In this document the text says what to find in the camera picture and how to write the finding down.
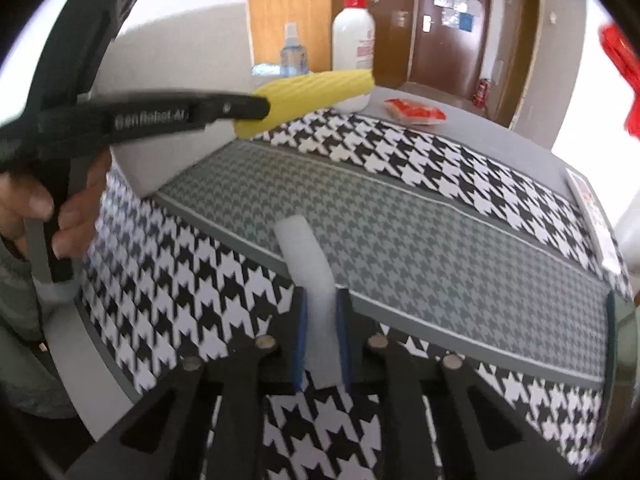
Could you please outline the person's left hand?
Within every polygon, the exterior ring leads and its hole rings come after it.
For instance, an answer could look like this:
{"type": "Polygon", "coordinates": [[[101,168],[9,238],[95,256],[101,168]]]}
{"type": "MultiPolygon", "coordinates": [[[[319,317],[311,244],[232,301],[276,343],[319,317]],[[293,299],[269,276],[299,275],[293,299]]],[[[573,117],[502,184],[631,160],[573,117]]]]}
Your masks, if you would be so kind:
{"type": "Polygon", "coordinates": [[[55,206],[46,188],[31,174],[5,172],[1,175],[1,240],[12,256],[28,260],[25,234],[27,220],[47,222],[55,218],[58,227],[52,237],[56,258],[84,258],[96,235],[101,195],[106,187],[106,175],[112,166],[110,150],[105,150],[92,162],[86,186],[70,196],[62,206],[55,206]]]}

